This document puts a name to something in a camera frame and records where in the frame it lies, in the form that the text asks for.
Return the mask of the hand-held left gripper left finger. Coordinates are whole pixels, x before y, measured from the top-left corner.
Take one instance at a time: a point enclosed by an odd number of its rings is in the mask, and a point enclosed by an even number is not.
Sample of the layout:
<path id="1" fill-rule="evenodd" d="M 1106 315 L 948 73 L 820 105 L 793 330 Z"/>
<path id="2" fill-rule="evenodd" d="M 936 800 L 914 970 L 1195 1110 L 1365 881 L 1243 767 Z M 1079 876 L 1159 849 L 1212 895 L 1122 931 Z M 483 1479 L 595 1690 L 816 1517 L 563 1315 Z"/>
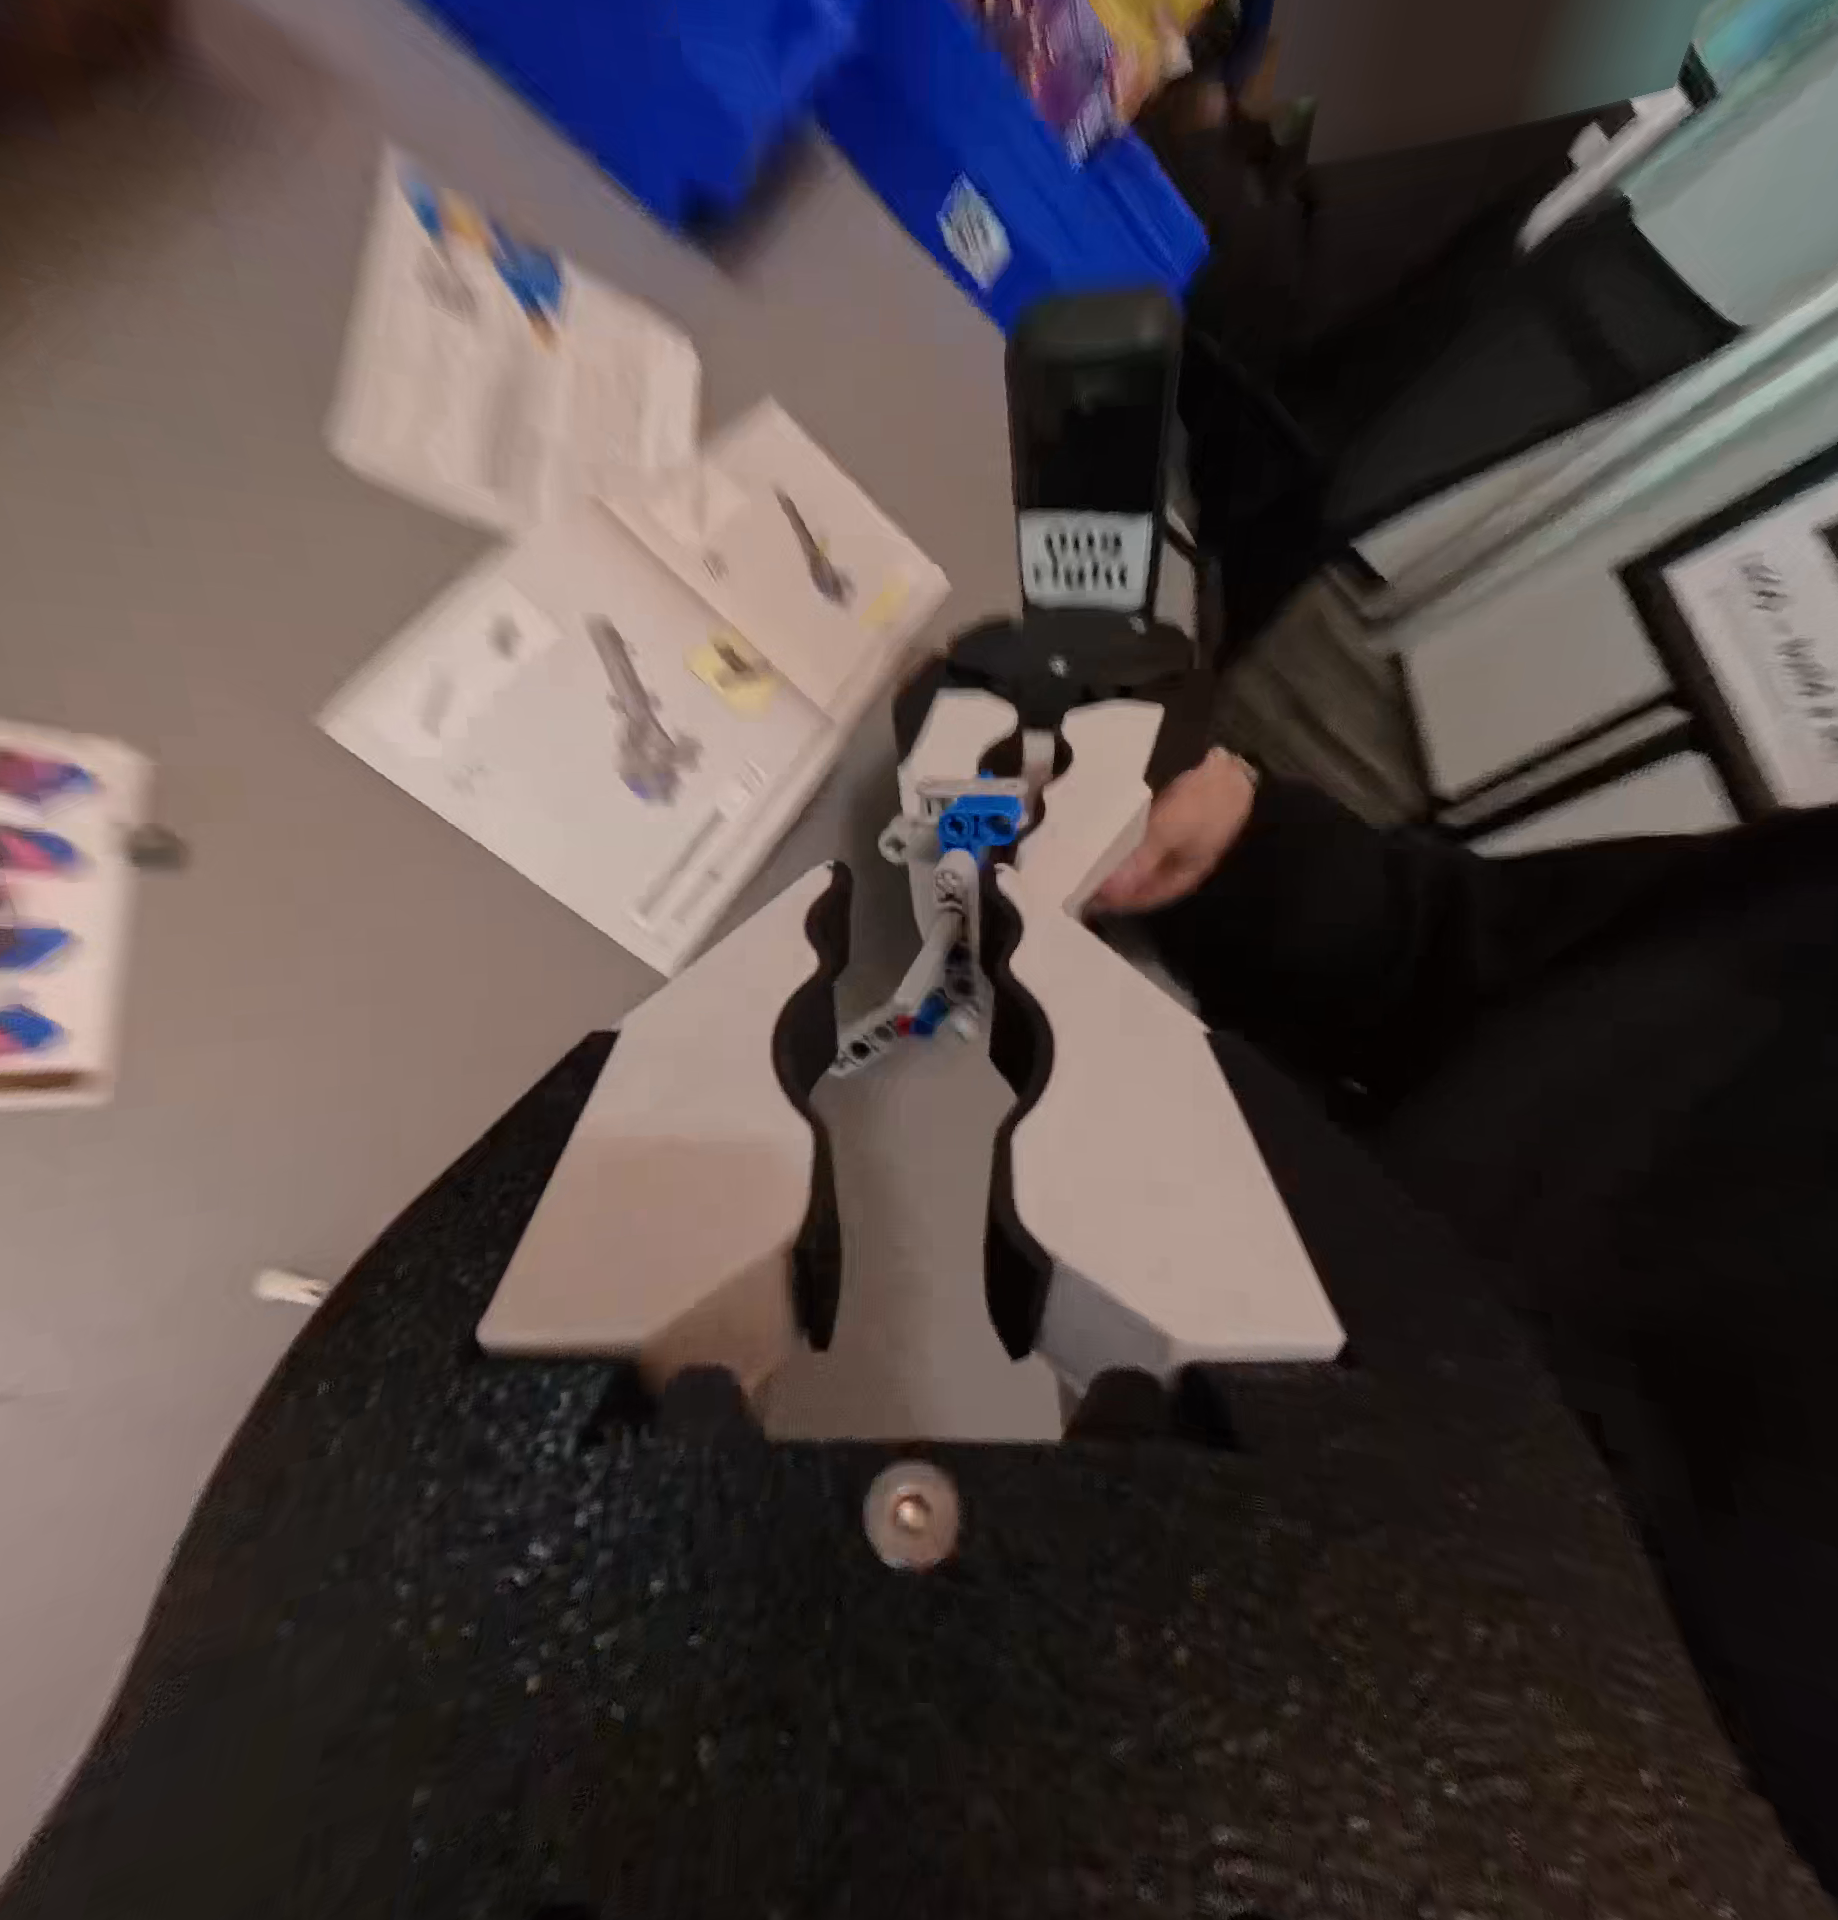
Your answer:
<path id="1" fill-rule="evenodd" d="M 604 1035 L 587 1104 L 476 1339 L 745 1393 L 831 1345 L 843 1271 L 813 1089 L 835 1064 L 853 875 L 820 862 Z"/>

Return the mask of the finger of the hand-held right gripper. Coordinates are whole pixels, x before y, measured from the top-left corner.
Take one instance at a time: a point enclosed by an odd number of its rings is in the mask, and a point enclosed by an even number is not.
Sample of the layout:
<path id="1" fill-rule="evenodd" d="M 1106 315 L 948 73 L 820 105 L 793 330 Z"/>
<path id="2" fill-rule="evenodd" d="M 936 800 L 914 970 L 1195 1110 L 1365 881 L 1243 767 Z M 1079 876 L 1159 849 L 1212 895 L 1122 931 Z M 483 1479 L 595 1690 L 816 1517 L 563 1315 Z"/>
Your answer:
<path id="1" fill-rule="evenodd" d="M 1014 705 L 988 690 L 936 693 L 897 770 L 895 864 L 929 870 L 954 849 L 1010 856 L 1032 814 Z"/>
<path id="2" fill-rule="evenodd" d="M 1004 875 L 1022 919 L 1075 918 L 1146 834 L 1146 770 L 1165 709 L 1108 700 L 1063 715 L 1071 764 L 1041 791 L 1036 825 Z"/>

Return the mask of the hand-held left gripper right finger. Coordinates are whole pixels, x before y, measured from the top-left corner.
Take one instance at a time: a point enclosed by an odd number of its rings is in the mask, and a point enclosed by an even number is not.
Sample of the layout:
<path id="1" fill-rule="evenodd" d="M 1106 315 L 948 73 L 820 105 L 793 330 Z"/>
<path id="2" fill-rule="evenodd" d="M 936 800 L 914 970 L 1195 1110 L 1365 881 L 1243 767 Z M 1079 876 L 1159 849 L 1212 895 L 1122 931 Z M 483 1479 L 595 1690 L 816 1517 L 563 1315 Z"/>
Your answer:
<path id="1" fill-rule="evenodd" d="M 1126 956 L 981 883 L 994 1140 L 982 1289 L 1074 1417 L 1102 1376 L 1325 1367 L 1346 1328 L 1200 1019 Z"/>

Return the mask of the blue grey lego assembly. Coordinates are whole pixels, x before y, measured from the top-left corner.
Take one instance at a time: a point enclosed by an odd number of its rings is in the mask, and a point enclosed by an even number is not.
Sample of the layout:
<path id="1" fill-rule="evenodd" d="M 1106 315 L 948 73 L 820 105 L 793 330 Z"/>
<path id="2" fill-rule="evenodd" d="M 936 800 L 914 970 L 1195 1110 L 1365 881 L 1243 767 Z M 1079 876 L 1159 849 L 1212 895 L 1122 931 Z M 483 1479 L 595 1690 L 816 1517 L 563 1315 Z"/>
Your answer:
<path id="1" fill-rule="evenodd" d="M 946 1033 L 981 1039 L 992 988 L 981 964 L 981 885 L 1014 857 L 1030 825 L 1030 785 L 1018 779 L 922 779 L 881 835 L 906 872 L 916 950 L 895 988 L 842 1027 L 831 1074 L 855 1078 L 902 1044 Z"/>

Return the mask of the person's right forearm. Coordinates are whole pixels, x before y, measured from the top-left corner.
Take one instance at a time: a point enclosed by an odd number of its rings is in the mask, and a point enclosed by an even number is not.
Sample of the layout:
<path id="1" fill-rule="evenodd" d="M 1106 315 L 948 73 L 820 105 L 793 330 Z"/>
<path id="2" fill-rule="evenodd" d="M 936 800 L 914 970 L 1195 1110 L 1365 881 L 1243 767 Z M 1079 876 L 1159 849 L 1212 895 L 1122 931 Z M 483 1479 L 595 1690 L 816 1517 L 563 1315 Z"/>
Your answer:
<path id="1" fill-rule="evenodd" d="M 1486 857 L 1266 779 L 1206 876 L 1146 929 L 1208 1027 L 1391 1100 L 1629 921 L 1666 869 L 1662 840 Z"/>

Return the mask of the purple lego box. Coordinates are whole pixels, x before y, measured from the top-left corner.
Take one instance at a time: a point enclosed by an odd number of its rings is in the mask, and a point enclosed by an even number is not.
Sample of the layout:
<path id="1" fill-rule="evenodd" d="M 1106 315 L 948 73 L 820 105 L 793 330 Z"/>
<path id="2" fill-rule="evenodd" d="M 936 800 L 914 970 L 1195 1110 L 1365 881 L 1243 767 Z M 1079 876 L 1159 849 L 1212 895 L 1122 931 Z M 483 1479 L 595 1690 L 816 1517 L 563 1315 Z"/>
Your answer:
<path id="1" fill-rule="evenodd" d="M 1091 2 L 974 2 L 970 13 L 1075 166 L 1128 131 L 1171 73 L 1174 49 L 1117 47 Z"/>

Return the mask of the person's right hand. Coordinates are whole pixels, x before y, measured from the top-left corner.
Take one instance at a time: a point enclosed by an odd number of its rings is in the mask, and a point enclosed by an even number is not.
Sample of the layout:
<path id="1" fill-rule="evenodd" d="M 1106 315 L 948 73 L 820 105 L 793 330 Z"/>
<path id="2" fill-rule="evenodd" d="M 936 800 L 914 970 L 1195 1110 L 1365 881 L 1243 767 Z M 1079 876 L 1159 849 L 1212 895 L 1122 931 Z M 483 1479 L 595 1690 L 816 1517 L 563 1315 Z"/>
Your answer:
<path id="1" fill-rule="evenodd" d="M 1195 893 L 1230 856 L 1250 817 L 1259 775 L 1225 748 L 1208 750 L 1146 812 L 1142 840 L 1100 879 L 1089 918 L 1143 918 Z"/>

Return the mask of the blue plastic bin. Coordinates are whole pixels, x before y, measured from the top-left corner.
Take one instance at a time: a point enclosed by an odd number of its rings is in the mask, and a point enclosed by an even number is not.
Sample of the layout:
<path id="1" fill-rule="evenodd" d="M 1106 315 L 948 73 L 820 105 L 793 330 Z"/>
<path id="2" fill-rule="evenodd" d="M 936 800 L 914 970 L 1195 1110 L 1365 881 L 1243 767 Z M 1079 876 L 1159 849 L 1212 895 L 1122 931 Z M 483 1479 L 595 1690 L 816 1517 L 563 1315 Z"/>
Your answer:
<path id="1" fill-rule="evenodd" d="M 859 2 L 419 2 L 660 226 L 743 217 L 850 59 Z"/>
<path id="2" fill-rule="evenodd" d="M 959 5 L 869 2 L 816 119 L 906 235 L 1002 332 L 1041 301 L 1156 285 L 1183 301 L 1200 217 L 1131 134 L 1081 164 Z"/>

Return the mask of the black chair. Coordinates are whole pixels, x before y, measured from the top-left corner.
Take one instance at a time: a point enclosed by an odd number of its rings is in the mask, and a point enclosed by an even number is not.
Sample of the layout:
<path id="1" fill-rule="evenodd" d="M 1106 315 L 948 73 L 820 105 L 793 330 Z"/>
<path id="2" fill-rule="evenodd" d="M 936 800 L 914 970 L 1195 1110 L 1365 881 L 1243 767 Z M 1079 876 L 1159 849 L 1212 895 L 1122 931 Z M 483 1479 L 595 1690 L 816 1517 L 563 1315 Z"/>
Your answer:
<path id="1" fill-rule="evenodd" d="M 1595 115 L 1332 161 L 1216 84 L 1146 115 L 1146 145 L 1208 240 L 1176 413 L 1215 660 L 1241 658 L 1325 564 L 1346 446 L 1451 344 Z"/>

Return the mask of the open instruction booklet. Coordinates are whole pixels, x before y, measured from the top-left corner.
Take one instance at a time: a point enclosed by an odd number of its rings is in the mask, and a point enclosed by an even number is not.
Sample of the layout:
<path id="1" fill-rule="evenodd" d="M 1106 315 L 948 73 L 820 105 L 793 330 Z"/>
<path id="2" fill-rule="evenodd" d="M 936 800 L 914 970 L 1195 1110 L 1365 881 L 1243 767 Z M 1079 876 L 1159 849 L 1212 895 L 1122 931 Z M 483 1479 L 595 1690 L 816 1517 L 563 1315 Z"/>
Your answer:
<path id="1" fill-rule="evenodd" d="M 946 598 L 920 545 L 763 401 L 692 465 L 472 569 L 321 729 L 668 977 Z"/>

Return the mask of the person's dark clothing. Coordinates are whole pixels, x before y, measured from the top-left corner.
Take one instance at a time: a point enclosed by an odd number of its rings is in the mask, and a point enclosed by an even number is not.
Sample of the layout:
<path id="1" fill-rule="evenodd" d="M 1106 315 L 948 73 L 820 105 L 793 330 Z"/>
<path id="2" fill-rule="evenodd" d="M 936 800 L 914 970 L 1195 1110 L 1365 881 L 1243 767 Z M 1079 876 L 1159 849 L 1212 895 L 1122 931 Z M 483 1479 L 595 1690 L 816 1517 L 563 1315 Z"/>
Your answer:
<path id="1" fill-rule="evenodd" d="M 1307 1082 L 1508 1285 L 1838 1898 L 1838 806 L 1637 840 L 1637 915 L 1421 1080 Z"/>

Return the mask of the printed paper leaflet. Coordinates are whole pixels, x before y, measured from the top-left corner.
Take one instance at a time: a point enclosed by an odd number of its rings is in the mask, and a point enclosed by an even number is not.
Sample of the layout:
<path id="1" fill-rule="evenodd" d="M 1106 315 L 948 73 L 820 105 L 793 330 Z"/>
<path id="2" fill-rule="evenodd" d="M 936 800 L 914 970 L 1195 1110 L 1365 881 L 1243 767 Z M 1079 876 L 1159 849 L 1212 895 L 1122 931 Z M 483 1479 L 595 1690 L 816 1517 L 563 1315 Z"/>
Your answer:
<path id="1" fill-rule="evenodd" d="M 688 467 L 703 363 L 662 313 L 383 149 L 331 455 L 498 538 Z"/>

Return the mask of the sticker sheet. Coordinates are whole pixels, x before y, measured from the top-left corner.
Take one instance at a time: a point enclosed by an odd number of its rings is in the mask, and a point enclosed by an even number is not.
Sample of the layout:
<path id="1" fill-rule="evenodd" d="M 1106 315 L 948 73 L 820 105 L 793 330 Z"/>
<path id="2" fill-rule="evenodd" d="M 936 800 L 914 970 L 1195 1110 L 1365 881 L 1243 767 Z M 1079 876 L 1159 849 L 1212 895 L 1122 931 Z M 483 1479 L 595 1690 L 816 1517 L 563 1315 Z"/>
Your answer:
<path id="1" fill-rule="evenodd" d="M 0 720 L 0 1113 L 112 1100 L 151 764 Z"/>

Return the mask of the large framed marker poster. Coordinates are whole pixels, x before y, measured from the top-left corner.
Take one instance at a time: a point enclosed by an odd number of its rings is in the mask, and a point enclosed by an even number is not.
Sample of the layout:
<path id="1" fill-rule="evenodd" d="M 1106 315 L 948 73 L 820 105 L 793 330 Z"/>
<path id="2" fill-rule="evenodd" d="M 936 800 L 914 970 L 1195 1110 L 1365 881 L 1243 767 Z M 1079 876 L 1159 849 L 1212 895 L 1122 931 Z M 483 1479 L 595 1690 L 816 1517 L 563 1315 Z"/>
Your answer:
<path id="1" fill-rule="evenodd" d="M 1617 578 L 1743 820 L 1838 804 L 1838 444 Z"/>

